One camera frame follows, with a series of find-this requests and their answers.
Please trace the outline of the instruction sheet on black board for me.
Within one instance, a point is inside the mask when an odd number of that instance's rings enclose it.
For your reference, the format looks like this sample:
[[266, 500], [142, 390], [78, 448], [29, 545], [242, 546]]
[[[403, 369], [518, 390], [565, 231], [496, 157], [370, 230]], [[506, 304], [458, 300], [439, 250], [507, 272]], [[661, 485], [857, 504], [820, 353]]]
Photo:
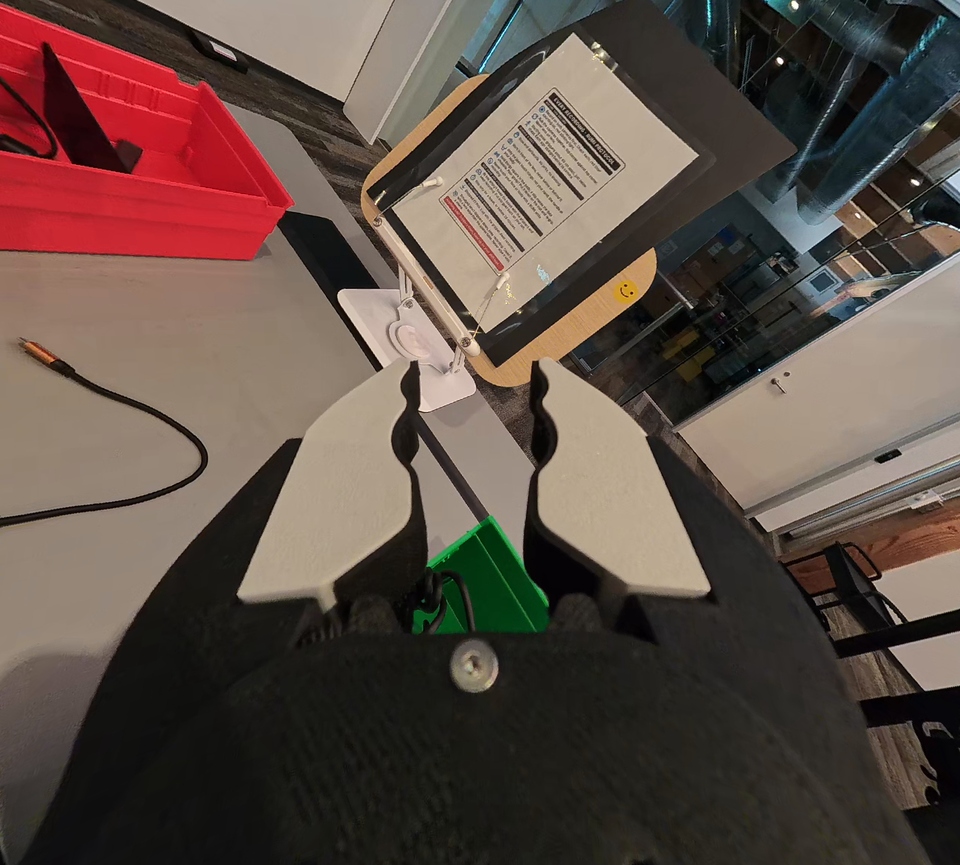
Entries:
[[506, 76], [518, 78], [520, 65], [534, 53], [554, 50], [577, 33], [605, 50], [604, 60], [627, 76], [627, 85], [671, 126], [711, 160], [697, 177], [683, 174], [642, 210], [631, 214], [558, 284], [523, 307], [476, 342], [495, 366], [501, 366], [553, 326], [589, 295], [636, 259], [655, 250], [704, 213], [722, 203], [794, 154], [795, 148], [760, 111], [738, 92], [707, 55], [689, 41], [651, 0], [621, 0], [553, 31], [512, 55], [488, 75], [434, 132], [368, 189], [382, 190], [395, 205], [423, 179], [429, 158], [452, 150], [442, 142], [475, 109], [483, 92], [506, 91]]

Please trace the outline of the black floor device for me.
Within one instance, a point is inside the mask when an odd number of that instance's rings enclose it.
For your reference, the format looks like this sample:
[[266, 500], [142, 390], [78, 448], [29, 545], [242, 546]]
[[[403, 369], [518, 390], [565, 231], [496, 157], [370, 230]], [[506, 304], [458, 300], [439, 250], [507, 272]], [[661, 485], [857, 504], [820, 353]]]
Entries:
[[185, 34], [199, 55], [236, 71], [241, 75], [248, 74], [250, 68], [249, 61], [246, 55], [240, 51], [212, 38], [205, 32], [197, 31], [190, 27], [185, 27]]

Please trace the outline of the white folding stand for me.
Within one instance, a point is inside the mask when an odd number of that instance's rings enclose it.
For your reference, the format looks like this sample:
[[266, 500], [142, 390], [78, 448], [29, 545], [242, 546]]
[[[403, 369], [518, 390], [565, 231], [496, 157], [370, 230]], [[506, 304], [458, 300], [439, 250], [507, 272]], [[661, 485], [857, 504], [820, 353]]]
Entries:
[[476, 383], [467, 360], [480, 355], [477, 333], [509, 272], [495, 273], [470, 328], [469, 320], [461, 318], [428, 275], [411, 243], [402, 238], [387, 192], [382, 190], [371, 203], [370, 221], [397, 266], [395, 286], [344, 288], [337, 294], [338, 305], [382, 368], [402, 359], [418, 367], [421, 412], [435, 412], [471, 398]]

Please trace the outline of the printed instruction sheet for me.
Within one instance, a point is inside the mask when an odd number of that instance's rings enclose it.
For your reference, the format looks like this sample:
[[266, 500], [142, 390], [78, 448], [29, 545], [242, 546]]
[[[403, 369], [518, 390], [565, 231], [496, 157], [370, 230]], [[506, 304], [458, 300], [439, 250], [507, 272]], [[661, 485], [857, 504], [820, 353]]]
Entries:
[[491, 332], [712, 160], [571, 33], [485, 91], [384, 219], [450, 306]]

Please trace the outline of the black tablet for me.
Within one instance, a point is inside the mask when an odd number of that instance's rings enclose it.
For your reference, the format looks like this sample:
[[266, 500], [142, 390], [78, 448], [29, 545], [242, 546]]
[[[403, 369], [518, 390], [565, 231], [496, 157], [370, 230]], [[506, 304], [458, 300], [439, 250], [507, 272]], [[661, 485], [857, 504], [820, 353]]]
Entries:
[[43, 115], [70, 163], [130, 175], [143, 150], [133, 142], [113, 143], [94, 116], [56, 52], [41, 44]]

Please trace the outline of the red plastic bin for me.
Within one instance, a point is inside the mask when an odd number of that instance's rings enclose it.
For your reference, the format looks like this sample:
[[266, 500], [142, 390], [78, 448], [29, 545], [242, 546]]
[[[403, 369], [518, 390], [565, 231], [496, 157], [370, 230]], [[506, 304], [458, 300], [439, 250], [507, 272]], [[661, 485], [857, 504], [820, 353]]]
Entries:
[[[2, 6], [2, 250], [250, 260], [294, 199], [206, 83]], [[129, 175], [74, 165], [43, 114], [49, 43]]]

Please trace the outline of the green plastic bin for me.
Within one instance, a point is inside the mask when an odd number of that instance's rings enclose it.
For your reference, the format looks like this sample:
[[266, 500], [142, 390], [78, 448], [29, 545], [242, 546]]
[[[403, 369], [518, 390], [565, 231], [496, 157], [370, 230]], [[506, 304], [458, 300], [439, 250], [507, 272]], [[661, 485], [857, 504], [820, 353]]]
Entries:
[[430, 560], [401, 604], [412, 635], [546, 631], [548, 602], [498, 522], [487, 517]]

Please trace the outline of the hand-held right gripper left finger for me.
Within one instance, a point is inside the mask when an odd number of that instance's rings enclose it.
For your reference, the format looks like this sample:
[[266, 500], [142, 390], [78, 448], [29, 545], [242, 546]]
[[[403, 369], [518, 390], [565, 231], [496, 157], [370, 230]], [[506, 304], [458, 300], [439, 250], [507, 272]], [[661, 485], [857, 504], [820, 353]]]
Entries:
[[426, 570], [419, 366], [398, 360], [306, 430], [237, 596], [306, 598], [323, 612], [366, 595], [398, 602]]

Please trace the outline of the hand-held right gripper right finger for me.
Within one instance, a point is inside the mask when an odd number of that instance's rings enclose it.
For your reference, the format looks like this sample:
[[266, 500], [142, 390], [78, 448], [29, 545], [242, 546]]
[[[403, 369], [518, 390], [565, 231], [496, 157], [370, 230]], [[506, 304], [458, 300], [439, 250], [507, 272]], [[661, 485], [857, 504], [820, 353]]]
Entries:
[[700, 599], [701, 560], [643, 428], [553, 359], [532, 367], [523, 559], [550, 600], [586, 593]]

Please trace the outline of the black metal frame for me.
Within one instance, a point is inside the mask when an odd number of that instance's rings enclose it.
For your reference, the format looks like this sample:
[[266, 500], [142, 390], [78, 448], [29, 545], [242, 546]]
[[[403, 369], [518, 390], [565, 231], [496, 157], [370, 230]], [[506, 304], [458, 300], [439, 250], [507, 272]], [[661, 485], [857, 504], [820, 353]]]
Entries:
[[[794, 568], [820, 558], [825, 561], [830, 587], [809, 593]], [[834, 608], [847, 610], [863, 628], [860, 634], [832, 640], [841, 660], [958, 635], [957, 609], [907, 619], [877, 589], [882, 571], [858, 545], [834, 542], [809, 556], [783, 559], [781, 563], [825, 630], [830, 628], [826, 612]], [[930, 784], [925, 791], [927, 805], [910, 810], [910, 816], [920, 821], [938, 813], [948, 824], [957, 824], [958, 686], [870, 698], [861, 708], [870, 728], [908, 724], [918, 738]]]

